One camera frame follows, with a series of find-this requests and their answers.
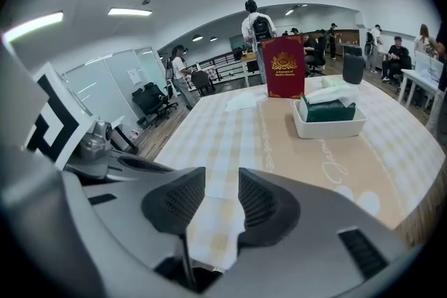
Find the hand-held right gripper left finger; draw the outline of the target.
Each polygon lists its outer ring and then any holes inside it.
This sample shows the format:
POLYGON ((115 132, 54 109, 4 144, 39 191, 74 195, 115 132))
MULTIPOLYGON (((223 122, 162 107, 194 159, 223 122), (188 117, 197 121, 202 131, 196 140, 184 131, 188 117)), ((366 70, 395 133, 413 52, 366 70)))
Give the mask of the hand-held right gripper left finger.
POLYGON ((164 174, 161 185, 144 196, 141 210, 159 232, 185 236, 204 197, 204 167, 176 170, 164 174))

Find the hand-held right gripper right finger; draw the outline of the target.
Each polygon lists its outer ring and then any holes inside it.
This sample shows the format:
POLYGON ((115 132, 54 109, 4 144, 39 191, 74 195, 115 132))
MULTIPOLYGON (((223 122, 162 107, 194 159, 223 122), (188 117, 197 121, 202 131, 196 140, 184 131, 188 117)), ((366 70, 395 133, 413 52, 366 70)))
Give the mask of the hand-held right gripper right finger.
POLYGON ((298 224, 301 210, 296 197, 247 168, 239 169, 238 200, 244 211, 238 248, 274 246, 298 224))

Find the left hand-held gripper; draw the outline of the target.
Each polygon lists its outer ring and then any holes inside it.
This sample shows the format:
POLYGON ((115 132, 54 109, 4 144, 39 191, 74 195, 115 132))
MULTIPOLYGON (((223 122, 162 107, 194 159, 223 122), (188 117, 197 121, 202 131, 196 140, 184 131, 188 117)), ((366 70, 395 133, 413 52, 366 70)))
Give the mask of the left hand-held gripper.
MULTIPOLYGON (((83 181, 109 181, 112 126, 94 116, 51 64, 31 75, 1 50, 1 180, 24 167, 19 151, 47 158, 83 181)), ((165 174, 174 169, 138 156, 120 156, 125 172, 165 174)))

